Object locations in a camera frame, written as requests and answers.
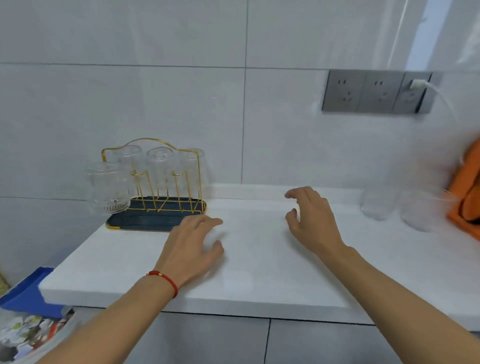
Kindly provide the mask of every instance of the hand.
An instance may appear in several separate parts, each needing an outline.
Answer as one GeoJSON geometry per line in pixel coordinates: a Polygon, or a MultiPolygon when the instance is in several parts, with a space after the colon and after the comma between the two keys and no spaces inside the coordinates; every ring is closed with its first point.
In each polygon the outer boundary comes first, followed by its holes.
{"type": "Polygon", "coordinates": [[[205,236],[221,224],[221,219],[207,215],[185,217],[179,226],[172,229],[154,270],[169,276],[178,288],[201,277],[223,255],[219,240],[210,252],[202,252],[205,236]]]}
{"type": "Polygon", "coordinates": [[[294,188],[285,197],[297,199],[300,206],[300,221],[296,209],[288,212],[285,218],[290,232],[304,247],[319,257],[346,247],[326,198],[311,187],[294,188]]]}

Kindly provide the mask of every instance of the gray cabinet door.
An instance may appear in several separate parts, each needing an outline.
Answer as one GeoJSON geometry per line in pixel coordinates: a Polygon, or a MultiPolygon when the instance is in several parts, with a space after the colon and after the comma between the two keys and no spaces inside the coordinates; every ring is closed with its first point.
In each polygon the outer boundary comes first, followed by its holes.
{"type": "MultiPolygon", "coordinates": [[[[101,310],[80,311],[86,321],[101,310]]],[[[263,364],[268,323],[260,318],[162,312],[125,364],[263,364]]]]}
{"type": "Polygon", "coordinates": [[[272,320],[266,364],[401,361],[375,326],[272,320]]]}

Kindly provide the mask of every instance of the forearm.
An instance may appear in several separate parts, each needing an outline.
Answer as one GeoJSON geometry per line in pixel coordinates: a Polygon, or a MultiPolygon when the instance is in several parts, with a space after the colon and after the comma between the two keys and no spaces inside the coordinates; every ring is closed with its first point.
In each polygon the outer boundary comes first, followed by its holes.
{"type": "Polygon", "coordinates": [[[165,279],[141,278],[125,295],[39,363],[123,363],[173,294],[172,286],[165,279]]]}
{"type": "Polygon", "coordinates": [[[480,340],[366,262],[353,248],[319,255],[404,363],[477,363],[480,340]]]}

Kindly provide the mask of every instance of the orange towel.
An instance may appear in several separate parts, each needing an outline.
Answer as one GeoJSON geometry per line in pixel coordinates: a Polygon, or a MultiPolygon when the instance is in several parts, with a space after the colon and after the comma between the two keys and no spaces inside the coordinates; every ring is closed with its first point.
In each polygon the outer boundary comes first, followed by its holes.
{"type": "Polygon", "coordinates": [[[449,190],[460,201],[448,213],[448,218],[460,229],[480,240],[480,139],[466,153],[464,164],[449,190]]]}

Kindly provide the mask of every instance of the clear glass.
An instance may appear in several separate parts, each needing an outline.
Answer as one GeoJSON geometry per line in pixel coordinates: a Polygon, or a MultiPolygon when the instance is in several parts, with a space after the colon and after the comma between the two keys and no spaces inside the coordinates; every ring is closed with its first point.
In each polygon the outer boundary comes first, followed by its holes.
{"type": "Polygon", "coordinates": [[[372,185],[363,191],[360,208],[365,216],[385,221],[395,210],[401,193],[402,190],[394,186],[372,185]]]}
{"type": "MultiPolygon", "coordinates": [[[[202,187],[211,183],[210,172],[207,168],[205,160],[205,152],[199,148],[186,148],[188,150],[195,150],[200,157],[200,176],[202,179],[202,187]]],[[[178,165],[181,168],[181,173],[187,172],[188,184],[190,187],[190,194],[192,198],[199,198],[200,179],[198,175],[198,158],[192,152],[178,152],[178,165]]],[[[188,196],[188,188],[186,178],[184,176],[177,177],[177,184],[179,185],[180,194],[188,196]]]]}
{"type": "Polygon", "coordinates": [[[113,150],[116,161],[124,168],[129,175],[128,191],[131,198],[141,195],[151,194],[148,180],[144,176],[135,176],[142,174],[146,170],[143,150],[140,146],[128,145],[122,149],[113,150]]]}
{"type": "Polygon", "coordinates": [[[150,180],[157,196],[169,195],[175,189],[172,171],[175,167],[175,152],[167,146],[160,146],[147,151],[146,161],[150,180]]]}
{"type": "Polygon", "coordinates": [[[456,195],[443,189],[414,190],[402,206],[402,220],[415,230],[432,231],[457,201],[456,195]]]}
{"type": "Polygon", "coordinates": [[[128,209],[128,174],[118,163],[96,163],[86,168],[85,173],[92,212],[110,215],[128,209]]]}

